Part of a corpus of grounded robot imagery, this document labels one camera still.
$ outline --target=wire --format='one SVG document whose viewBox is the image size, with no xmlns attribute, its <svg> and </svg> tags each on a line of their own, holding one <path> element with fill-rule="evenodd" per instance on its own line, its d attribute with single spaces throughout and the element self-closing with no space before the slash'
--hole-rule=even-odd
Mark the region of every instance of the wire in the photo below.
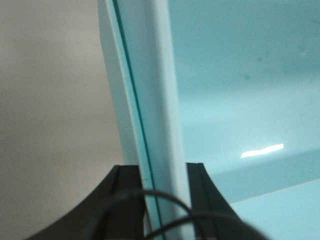
<svg viewBox="0 0 320 240">
<path fill-rule="evenodd" d="M 179 200 L 177 197 L 170 195 L 168 193 L 157 191 L 157 190 L 148 190 L 148 189 L 131 189 L 126 190 L 124 192 L 119 192 L 110 197 L 108 201 L 102 202 L 100 204 L 100 207 L 97 208 L 97 213 L 94 215 L 94 219 L 90 222 L 90 224 L 84 229 L 83 231 L 83 239 L 91 240 L 93 236 L 95 235 L 97 228 L 99 224 L 103 221 L 104 217 L 107 215 L 107 213 L 114 207 L 114 205 L 129 200 L 131 198 L 141 198 L 145 196 L 154 196 L 154 197 L 160 197 L 163 199 L 170 200 L 176 204 L 178 204 L 180 207 L 182 207 L 190 216 L 194 215 L 193 211 L 181 200 Z M 197 221 L 197 219 L 193 220 L 196 226 L 199 228 L 199 234 L 201 236 L 201 239 L 206 240 L 205 233 L 203 231 L 203 228 L 201 227 L 200 223 Z"/>
<path fill-rule="evenodd" d="M 239 219 L 229 217 L 224 214 L 211 213 L 211 212 L 210 213 L 208 213 L 208 212 L 194 213 L 192 215 L 179 218 L 178 220 L 172 221 L 172 222 L 162 226 L 161 228 L 149 233 L 147 236 L 144 237 L 143 240 L 152 239 L 156 236 L 159 236 L 159 235 L 165 233 L 166 231 L 168 231 L 170 229 L 173 229 L 173 228 L 178 227 L 178 226 L 185 224 L 185 223 L 197 221 L 199 219 L 224 220 L 224 221 L 229 222 L 230 224 L 237 224 L 237 225 L 243 227 L 243 229 L 245 229 L 247 232 L 250 232 L 252 234 L 252 236 L 254 238 L 250 238 L 250 240 L 267 240 L 266 237 L 264 237 L 261 233 L 259 233 L 257 230 L 255 230 L 253 227 L 251 227 L 247 223 L 245 223 Z"/>
</svg>

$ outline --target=light blue surface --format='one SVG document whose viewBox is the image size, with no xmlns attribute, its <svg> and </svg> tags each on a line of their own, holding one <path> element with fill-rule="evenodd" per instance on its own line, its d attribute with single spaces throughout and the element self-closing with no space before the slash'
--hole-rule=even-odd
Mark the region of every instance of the light blue surface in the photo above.
<svg viewBox="0 0 320 240">
<path fill-rule="evenodd" d="M 320 1 L 169 3 L 186 161 L 274 239 L 319 239 Z"/>
<path fill-rule="evenodd" d="M 232 204 L 271 240 L 320 239 L 320 179 Z"/>
</svg>

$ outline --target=beige wall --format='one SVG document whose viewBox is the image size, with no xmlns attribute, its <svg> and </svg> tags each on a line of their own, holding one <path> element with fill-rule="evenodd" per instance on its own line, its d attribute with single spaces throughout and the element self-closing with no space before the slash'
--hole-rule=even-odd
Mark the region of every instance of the beige wall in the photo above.
<svg viewBox="0 0 320 240">
<path fill-rule="evenodd" d="M 0 239 L 30 236 L 122 164 L 95 0 L 0 1 Z"/>
</svg>

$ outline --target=dark line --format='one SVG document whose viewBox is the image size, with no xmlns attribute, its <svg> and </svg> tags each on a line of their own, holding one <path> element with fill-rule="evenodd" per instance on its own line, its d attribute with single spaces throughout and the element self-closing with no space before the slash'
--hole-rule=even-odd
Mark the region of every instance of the dark line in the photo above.
<svg viewBox="0 0 320 240">
<path fill-rule="evenodd" d="M 116 19 L 117 19 L 118 26 L 119 26 L 121 39 L 122 39 L 122 44 L 123 44 L 123 48 L 124 48 L 124 54 L 125 54 L 125 58 L 126 58 L 127 65 L 128 65 L 130 80 L 131 80 L 131 84 L 132 84 L 132 88 L 133 88 L 133 94 L 135 96 L 135 102 L 136 102 L 136 106 L 137 106 L 138 117 L 139 117 L 139 121 L 140 121 L 140 125 L 141 125 L 142 138 L 143 138 L 143 141 L 144 141 L 144 146 L 145 146 L 145 151 L 146 151 L 146 156 L 147 156 L 147 163 L 148 163 L 148 167 L 149 167 L 150 175 L 151 175 L 151 183 L 152 183 L 153 188 L 155 189 L 156 185 L 155 185 L 155 180 L 154 180 L 154 177 L 153 177 L 153 170 L 152 170 L 151 162 L 150 162 L 150 154 L 149 154 L 149 149 L 148 149 L 148 145 L 147 145 L 146 133 L 145 133 L 144 124 L 143 124 L 143 121 L 142 121 L 142 115 L 141 115 L 141 109 L 140 109 L 140 104 L 139 104 L 139 100 L 138 100 L 137 88 L 136 88 L 136 85 L 135 85 L 134 74 L 133 74 L 133 70 L 132 70 L 132 67 L 131 67 L 130 56 L 129 56 L 126 37 L 125 37 L 125 31 L 124 31 L 124 27 L 123 27 L 123 22 L 121 20 L 121 14 L 120 14 L 118 1 L 117 0 L 112 0 L 112 1 L 113 1 L 113 5 L 114 5 L 114 11 L 115 11 Z M 161 218 L 161 214 L 160 214 L 159 201 L 158 201 L 157 197 L 155 197 L 155 204 L 156 204 L 156 208 L 157 208 L 157 212 L 158 212 L 158 216 L 159 216 L 158 219 L 159 219 L 159 222 L 160 222 L 160 226 L 162 227 L 163 226 L 163 222 L 162 222 L 162 218 Z"/>
</svg>

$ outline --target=black cable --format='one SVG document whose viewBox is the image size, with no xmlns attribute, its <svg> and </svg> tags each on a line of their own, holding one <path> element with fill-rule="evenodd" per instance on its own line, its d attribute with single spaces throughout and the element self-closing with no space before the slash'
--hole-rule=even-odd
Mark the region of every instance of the black cable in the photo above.
<svg viewBox="0 0 320 240">
<path fill-rule="evenodd" d="M 251 227 L 247 223 L 245 223 L 239 219 L 229 217 L 227 215 L 218 214 L 218 213 L 211 213 L 211 212 L 194 213 L 192 215 L 179 218 L 178 220 L 172 221 L 172 222 L 162 226 L 161 228 L 149 233 L 147 236 L 144 237 L 143 240 L 152 239 L 156 236 L 162 235 L 163 233 L 165 233 L 166 231 L 168 231 L 172 228 L 178 227 L 178 226 L 185 224 L 185 223 L 194 222 L 199 219 L 224 220 L 224 221 L 229 222 L 231 225 L 237 224 L 237 225 L 240 225 L 241 227 L 243 227 L 244 229 L 246 229 L 251 234 L 253 234 L 254 238 L 252 240 L 267 240 L 267 238 L 265 236 L 263 236 L 260 232 L 258 232 L 256 229 L 254 229 L 253 227 Z"/>
<path fill-rule="evenodd" d="M 145 190 L 145 189 L 131 189 L 124 192 L 119 192 L 110 197 L 106 202 L 102 202 L 100 207 L 97 208 L 97 213 L 94 215 L 94 219 L 90 222 L 90 224 L 84 229 L 83 232 L 83 239 L 85 240 L 92 240 L 93 236 L 95 235 L 97 228 L 99 226 L 99 223 L 103 221 L 107 213 L 111 210 L 111 208 L 123 201 L 129 200 L 131 198 L 141 198 L 145 196 L 154 196 L 154 197 L 160 197 L 163 199 L 170 200 L 176 204 L 178 204 L 180 207 L 182 207 L 189 215 L 193 214 L 193 211 L 181 200 L 176 198 L 175 196 L 172 196 L 168 193 L 157 191 L 157 190 Z M 200 236 L 203 240 L 206 240 L 205 233 L 200 225 L 200 223 L 194 219 L 193 220 L 196 226 L 199 228 Z"/>
</svg>

